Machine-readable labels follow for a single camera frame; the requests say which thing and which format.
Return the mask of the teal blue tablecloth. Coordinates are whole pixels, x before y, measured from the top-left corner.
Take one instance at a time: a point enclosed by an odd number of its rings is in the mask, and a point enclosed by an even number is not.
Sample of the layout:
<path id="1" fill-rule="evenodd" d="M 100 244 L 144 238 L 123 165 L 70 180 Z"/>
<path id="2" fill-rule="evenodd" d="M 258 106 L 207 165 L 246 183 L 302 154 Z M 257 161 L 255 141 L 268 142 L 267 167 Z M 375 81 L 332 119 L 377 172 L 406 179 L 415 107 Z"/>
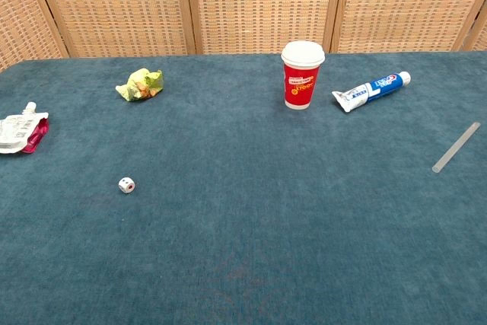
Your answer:
<path id="1" fill-rule="evenodd" d="M 139 69 L 164 89 L 128 102 Z M 487 325 L 487 52 L 332 54 L 306 110 L 277 55 L 0 72 L 0 117 L 30 101 L 50 129 L 0 155 L 0 325 Z"/>

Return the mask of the red paper cup white lid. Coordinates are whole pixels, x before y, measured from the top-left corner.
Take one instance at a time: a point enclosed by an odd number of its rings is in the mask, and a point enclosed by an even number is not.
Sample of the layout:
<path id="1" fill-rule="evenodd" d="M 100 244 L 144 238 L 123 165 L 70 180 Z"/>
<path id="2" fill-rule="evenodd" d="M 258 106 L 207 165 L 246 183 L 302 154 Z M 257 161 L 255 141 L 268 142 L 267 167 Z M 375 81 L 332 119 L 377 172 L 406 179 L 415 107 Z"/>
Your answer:
<path id="1" fill-rule="evenodd" d="M 305 110 L 312 100 L 325 52 L 319 43 L 296 40 L 287 43 L 281 58 L 284 71 L 284 101 L 293 110 Z"/>

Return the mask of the crumpled yellow green wrapper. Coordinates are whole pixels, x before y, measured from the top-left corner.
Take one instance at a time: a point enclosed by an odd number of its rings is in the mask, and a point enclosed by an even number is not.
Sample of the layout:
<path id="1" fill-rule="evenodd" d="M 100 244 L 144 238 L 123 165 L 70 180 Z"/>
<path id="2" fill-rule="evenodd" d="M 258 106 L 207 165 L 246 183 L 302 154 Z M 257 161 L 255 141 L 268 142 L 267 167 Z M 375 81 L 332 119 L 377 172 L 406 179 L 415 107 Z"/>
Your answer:
<path id="1" fill-rule="evenodd" d="M 163 89 L 163 72 L 161 70 L 150 72 L 148 69 L 133 72 L 125 84 L 115 87 L 116 92 L 128 102 L 152 98 Z"/>

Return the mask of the woven rattan folding screen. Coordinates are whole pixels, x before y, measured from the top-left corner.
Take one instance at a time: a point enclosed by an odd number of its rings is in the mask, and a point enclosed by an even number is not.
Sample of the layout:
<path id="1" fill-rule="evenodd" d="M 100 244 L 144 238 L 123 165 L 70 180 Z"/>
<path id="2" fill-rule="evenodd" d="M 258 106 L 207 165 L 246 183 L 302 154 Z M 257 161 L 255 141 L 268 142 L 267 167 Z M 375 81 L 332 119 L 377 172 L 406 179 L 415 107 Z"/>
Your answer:
<path id="1" fill-rule="evenodd" d="M 0 72 L 26 60 L 487 50 L 487 0 L 0 0 Z"/>

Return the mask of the blue white toothpaste tube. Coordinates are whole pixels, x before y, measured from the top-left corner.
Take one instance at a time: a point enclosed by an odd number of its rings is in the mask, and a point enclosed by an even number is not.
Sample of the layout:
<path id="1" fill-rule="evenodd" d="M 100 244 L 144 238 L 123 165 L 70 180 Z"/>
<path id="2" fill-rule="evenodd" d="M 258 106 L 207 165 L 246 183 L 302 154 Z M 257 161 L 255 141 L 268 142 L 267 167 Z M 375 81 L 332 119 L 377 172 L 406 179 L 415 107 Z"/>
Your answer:
<path id="1" fill-rule="evenodd" d="M 361 84 L 346 92 L 333 91 L 332 95 L 342 109 L 349 113 L 368 102 L 399 90 L 408 85 L 410 81 L 411 75 L 408 72 L 393 73 Z"/>

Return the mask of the clear plastic straw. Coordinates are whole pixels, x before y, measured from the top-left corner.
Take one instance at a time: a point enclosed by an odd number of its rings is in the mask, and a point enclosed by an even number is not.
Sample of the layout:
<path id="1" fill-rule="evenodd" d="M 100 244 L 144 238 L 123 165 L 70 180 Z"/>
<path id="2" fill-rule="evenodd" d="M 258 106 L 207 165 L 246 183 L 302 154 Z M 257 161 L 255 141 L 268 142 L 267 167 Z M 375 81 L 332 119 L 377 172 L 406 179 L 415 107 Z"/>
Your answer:
<path id="1" fill-rule="evenodd" d="M 463 147 L 463 145 L 470 139 L 470 137 L 481 126 L 480 122 L 474 122 L 466 131 L 449 147 L 449 149 L 441 156 L 441 158 L 433 165 L 431 170 L 438 174 L 447 165 L 451 158 Z"/>

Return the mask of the white and pink spout pouch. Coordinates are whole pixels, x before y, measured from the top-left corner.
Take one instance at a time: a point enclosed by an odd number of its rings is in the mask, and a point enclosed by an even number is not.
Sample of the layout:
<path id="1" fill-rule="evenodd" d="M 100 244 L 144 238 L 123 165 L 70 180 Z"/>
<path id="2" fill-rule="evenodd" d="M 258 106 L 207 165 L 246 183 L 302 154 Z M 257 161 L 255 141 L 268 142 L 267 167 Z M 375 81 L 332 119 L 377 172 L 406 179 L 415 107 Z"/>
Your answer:
<path id="1" fill-rule="evenodd" d="M 20 114 L 0 119 L 0 154 L 36 151 L 49 131 L 49 114 L 38 113 L 36 108 L 36 103 L 30 101 Z"/>

